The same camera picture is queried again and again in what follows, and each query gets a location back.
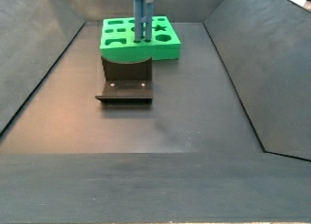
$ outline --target green foam block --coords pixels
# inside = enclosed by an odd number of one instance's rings
[[[177,59],[181,42],[165,16],[153,17],[153,33],[149,43],[135,43],[133,18],[103,20],[101,56],[116,62],[137,62],[147,58],[153,60]]]

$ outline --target black bracket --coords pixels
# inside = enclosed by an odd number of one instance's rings
[[[116,63],[104,57],[101,66],[105,83],[100,96],[107,101],[152,101],[152,58],[137,63]]]

